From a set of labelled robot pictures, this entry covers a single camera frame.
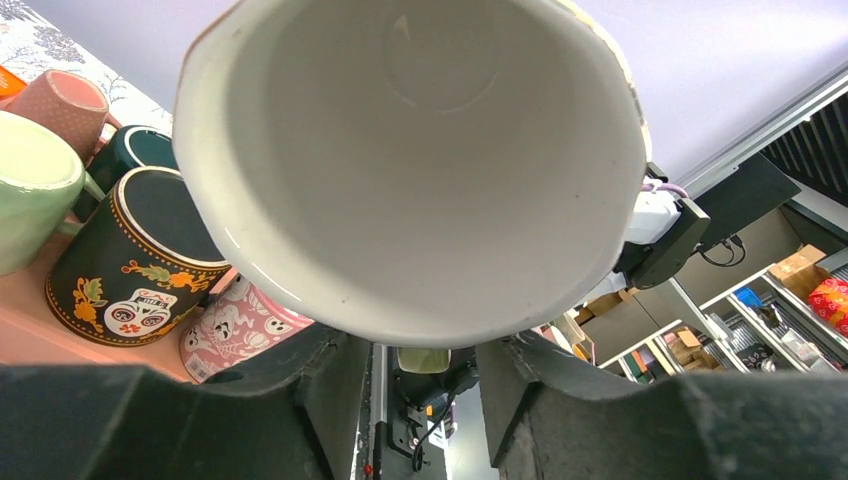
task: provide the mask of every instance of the floral wallpaper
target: floral wallpaper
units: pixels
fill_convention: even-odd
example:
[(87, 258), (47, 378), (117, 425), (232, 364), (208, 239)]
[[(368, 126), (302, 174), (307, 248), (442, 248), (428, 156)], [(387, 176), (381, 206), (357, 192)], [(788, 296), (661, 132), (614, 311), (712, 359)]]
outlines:
[(165, 108), (20, 0), (0, 0), (0, 65), (26, 82), (51, 68), (75, 73), (103, 90), (122, 124), (171, 132), (171, 114)]

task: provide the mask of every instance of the cardboard box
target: cardboard box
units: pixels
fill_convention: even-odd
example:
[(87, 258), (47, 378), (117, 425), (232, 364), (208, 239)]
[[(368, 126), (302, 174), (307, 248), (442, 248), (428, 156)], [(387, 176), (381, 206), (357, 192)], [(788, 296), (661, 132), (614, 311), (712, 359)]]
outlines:
[(721, 368), (721, 364), (718, 363), (718, 360), (716, 360), (715, 357), (713, 357), (709, 353), (701, 350), (701, 352), (698, 355), (701, 357), (701, 360), (704, 362), (704, 364), (710, 370), (715, 370), (715, 369)]
[(586, 308), (596, 317), (599, 317), (615, 308), (619, 303), (621, 303), (621, 296), (618, 293), (609, 293), (592, 300), (586, 305)]
[(677, 332), (677, 336), (680, 338), (680, 341), (683, 342), (689, 348), (700, 347), (701, 342), (698, 341), (698, 338), (695, 337), (695, 334), (689, 331), (688, 328), (684, 328)]
[(691, 362), (683, 365), (683, 370), (691, 372), (692, 370), (703, 370), (706, 367), (707, 366), (703, 360), (701, 360), (700, 358), (696, 358), (695, 360), (692, 360)]
[(636, 293), (637, 293), (638, 291), (639, 291), (639, 290), (638, 290), (638, 289), (636, 289), (636, 288), (631, 288), (631, 289), (626, 289), (626, 288), (625, 288), (624, 290), (619, 290), (619, 291), (618, 291), (618, 296), (619, 296), (619, 297), (621, 297), (621, 300), (622, 300), (624, 303), (632, 303), (632, 302), (633, 302), (633, 295), (636, 295)]
[(771, 267), (769, 273), (806, 303), (810, 293), (828, 278), (824, 271), (816, 267), (816, 262), (825, 257), (824, 252), (807, 245)]
[(595, 314), (592, 313), (588, 308), (581, 308), (579, 312), (577, 312), (577, 316), (574, 317), (574, 321), (577, 322), (577, 325), (583, 325), (589, 320), (595, 318)]
[(679, 337), (669, 343), (668, 348), (681, 365), (691, 363), (695, 360), (695, 356), (702, 350), (700, 344), (697, 347), (687, 347)]

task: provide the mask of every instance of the black bracket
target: black bracket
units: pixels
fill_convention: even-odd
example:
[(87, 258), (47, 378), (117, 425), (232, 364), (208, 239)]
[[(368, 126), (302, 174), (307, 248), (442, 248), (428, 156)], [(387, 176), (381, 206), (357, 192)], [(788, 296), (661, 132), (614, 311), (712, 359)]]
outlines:
[(0, 367), (0, 478), (348, 479), (370, 344), (319, 324), (296, 340), (203, 385)]
[(680, 217), (651, 245), (647, 258), (626, 275), (636, 288), (653, 288), (679, 272), (710, 224), (710, 217), (692, 199), (678, 199), (675, 205)]
[(645, 169), (645, 174), (651, 178), (661, 180), (663, 183), (668, 183), (668, 175), (654, 162), (648, 162), (648, 168)]

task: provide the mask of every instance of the green mug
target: green mug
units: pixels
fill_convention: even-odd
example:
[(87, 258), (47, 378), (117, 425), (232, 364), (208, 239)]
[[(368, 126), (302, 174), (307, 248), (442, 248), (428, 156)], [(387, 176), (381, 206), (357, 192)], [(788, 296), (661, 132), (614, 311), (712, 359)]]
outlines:
[(79, 231), (79, 224), (63, 220), (83, 189), (105, 196), (67, 142), (0, 111), (0, 275), (29, 265), (57, 229)]
[[(130, 170), (144, 166), (177, 170), (171, 137), (152, 127), (132, 125), (119, 128), (94, 156), (87, 170), (97, 185), (108, 192)], [(74, 215), (84, 222), (98, 203), (99, 198), (83, 192), (74, 205)]]

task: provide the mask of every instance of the orange flower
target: orange flower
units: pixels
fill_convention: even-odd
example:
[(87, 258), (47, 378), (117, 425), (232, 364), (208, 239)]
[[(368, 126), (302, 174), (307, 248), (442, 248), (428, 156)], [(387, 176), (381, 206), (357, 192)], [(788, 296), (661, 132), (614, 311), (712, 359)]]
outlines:
[(97, 318), (97, 310), (90, 303), (78, 303), (74, 305), (74, 316), (86, 322), (93, 322)]
[(194, 282), (194, 275), (186, 272), (172, 273), (169, 282), (177, 288), (185, 287)]

